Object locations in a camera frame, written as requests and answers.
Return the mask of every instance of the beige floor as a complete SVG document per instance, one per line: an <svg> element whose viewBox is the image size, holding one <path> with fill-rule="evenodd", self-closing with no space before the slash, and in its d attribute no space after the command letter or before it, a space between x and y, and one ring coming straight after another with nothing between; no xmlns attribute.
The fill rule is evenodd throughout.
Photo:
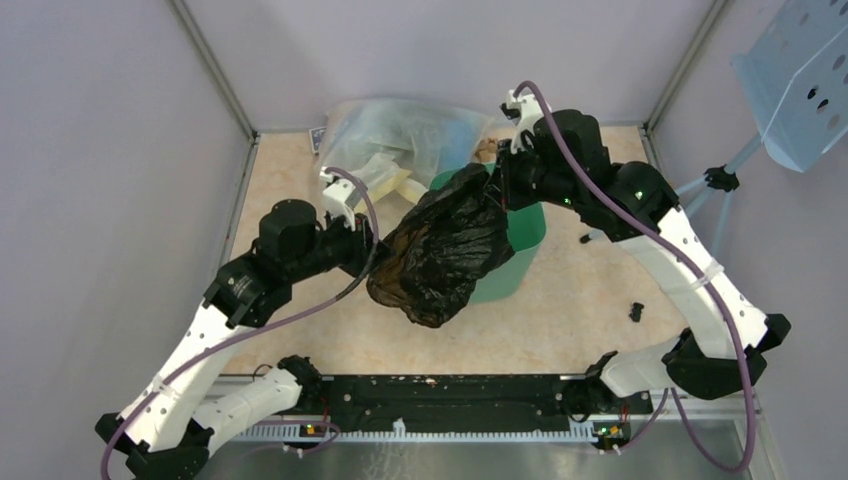
<svg viewBox="0 0 848 480"><path fill-rule="evenodd" d="M603 129L614 161L645 160L638 132ZM303 198L315 205L320 184L306 133L263 135L235 239L246 251L259 219L274 203ZM383 235L409 207L396 194L377 204ZM410 323L397 309L371 301L364 285L341 303L249 341L225 373L298 354L325 374L583 372L610 350L639 349L678 334L683 317L635 260L606 239L581 245L588 229L568 210L545 205L547 236L512 297L471 305L440 329ZM294 287L284 318L341 290L350 277L334 271ZM646 305L641 323L631 302Z"/></svg>

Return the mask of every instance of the white wall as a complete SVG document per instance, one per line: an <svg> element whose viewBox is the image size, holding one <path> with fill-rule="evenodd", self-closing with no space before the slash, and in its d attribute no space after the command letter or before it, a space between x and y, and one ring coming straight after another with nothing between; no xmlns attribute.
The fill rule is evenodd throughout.
<svg viewBox="0 0 848 480"><path fill-rule="evenodd" d="M642 122L710 0L190 0L259 129L395 95L492 114L536 81L552 105Z"/></svg>
<svg viewBox="0 0 848 480"><path fill-rule="evenodd" d="M730 56L747 51L782 2L737 1L657 134L667 175L682 184L727 162L756 132ZM845 0L837 3L841 8ZM720 260L754 303L783 312L793 330L769 352L758 385L790 478L844 478L841 418L848 398L848 141L805 174L783 169L764 149L739 172ZM713 200L695 219L711 238Z"/></svg>
<svg viewBox="0 0 848 480"><path fill-rule="evenodd" d="M166 2L0 10L0 477L99 478L94 424L191 320L246 141Z"/></svg>

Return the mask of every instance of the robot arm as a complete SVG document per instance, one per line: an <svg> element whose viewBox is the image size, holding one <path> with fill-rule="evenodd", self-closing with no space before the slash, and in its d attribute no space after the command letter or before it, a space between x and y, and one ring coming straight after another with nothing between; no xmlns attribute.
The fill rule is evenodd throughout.
<svg viewBox="0 0 848 480"><path fill-rule="evenodd" d="M532 94L501 106L515 121L515 138L498 148L489 192L510 210L545 201L574 210L580 220L602 230L638 260L685 317L689 328L678 337L632 353L612 352L590 367L616 396L645 389L680 387L704 399L741 389L735 349L727 324L707 294L711 283L727 303L738 327L752 381L765 369L762 353L783 340L789 322L748 302L704 248L678 203L677 195L652 166L611 163L597 120L577 110L553 113L560 134L589 178L642 224L680 249L705 272L695 278L674 255L621 220L580 182L555 144Z"/></svg>
<svg viewBox="0 0 848 480"><path fill-rule="evenodd" d="M339 267L351 276L367 268L373 243L363 215L346 206L354 189L347 180L323 176L326 228L309 203L284 200L259 222L250 251L222 266L177 348L136 400L120 413L103 415L95 430L109 441L124 419L154 392L152 402L129 424L116 449L139 478L192 478L235 435L298 402L318 401L321 376L308 359L288 357L253 384L201 404L235 353L223 349L179 375L190 359L223 341L263 327L292 298L292 285Z"/></svg>

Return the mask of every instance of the white cable clip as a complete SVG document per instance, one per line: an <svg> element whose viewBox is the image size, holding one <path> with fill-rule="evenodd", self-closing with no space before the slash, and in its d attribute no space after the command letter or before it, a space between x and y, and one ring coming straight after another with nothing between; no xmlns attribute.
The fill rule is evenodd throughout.
<svg viewBox="0 0 848 480"><path fill-rule="evenodd" d="M326 171L327 167L321 167L319 177L327 184L321 193L321 203L331 217L344 217L347 227L356 230L353 209L348 206L348 199L354 195L356 189L353 183L344 178L336 178Z"/></svg>
<svg viewBox="0 0 848 480"><path fill-rule="evenodd" d="M159 392L159 395L167 397L174 402L180 400L180 392L176 391L174 387L170 385L165 385L165 379L159 376L157 373L153 376L153 380L150 381L150 390L153 392Z"/></svg>
<svg viewBox="0 0 848 480"><path fill-rule="evenodd" d="M709 266L704 270L704 276L690 283L689 285L679 285L676 287L670 287L663 289L668 295L675 293L683 293L683 292L691 292L697 290L704 285L713 281L716 275L724 271L724 265L718 263L714 258L712 262L710 262Z"/></svg>
<svg viewBox="0 0 848 480"><path fill-rule="evenodd" d="M504 104L509 110L518 110L518 118L513 120L515 122L515 135L513 135L512 144L509 147L512 153L518 153L519 149L527 148L527 145L524 145L521 139L521 132L525 130L533 132L533 125L544 117L542 107L536 100L536 95L525 93L516 97L515 90L507 92Z"/></svg>

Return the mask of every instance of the green container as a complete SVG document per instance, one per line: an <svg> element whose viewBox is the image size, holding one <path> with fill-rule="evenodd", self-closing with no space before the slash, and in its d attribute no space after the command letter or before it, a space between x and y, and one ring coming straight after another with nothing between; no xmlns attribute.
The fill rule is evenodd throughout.
<svg viewBox="0 0 848 480"><path fill-rule="evenodd" d="M491 172L494 164L486 164ZM430 183L430 190L442 188L456 173L456 170L442 172ZM477 288L471 295L471 303L492 302L506 298L518 290L524 275L533 263L533 257L539 250L539 245L545 238L547 226L542 205L534 203L529 207L522 208L516 212L507 212L509 227L507 237L515 256L499 268L492 270L488 275L477 281Z"/></svg>

